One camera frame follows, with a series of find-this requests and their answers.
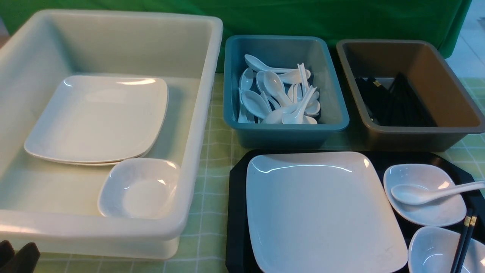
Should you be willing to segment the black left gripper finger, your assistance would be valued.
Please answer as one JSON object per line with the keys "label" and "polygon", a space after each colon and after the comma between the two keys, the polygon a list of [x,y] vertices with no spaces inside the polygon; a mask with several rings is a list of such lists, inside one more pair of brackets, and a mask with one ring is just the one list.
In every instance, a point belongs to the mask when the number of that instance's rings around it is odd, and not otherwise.
{"label": "black left gripper finger", "polygon": [[0,267],[4,267],[13,257],[15,251],[8,240],[0,242]]}

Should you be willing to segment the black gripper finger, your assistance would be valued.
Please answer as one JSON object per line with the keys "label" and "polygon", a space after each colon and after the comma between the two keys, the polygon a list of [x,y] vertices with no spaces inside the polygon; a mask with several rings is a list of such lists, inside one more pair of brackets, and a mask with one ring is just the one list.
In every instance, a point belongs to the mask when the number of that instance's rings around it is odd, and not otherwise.
{"label": "black gripper finger", "polygon": [[22,247],[4,267],[1,273],[33,273],[40,257],[40,252],[35,243],[30,242]]}

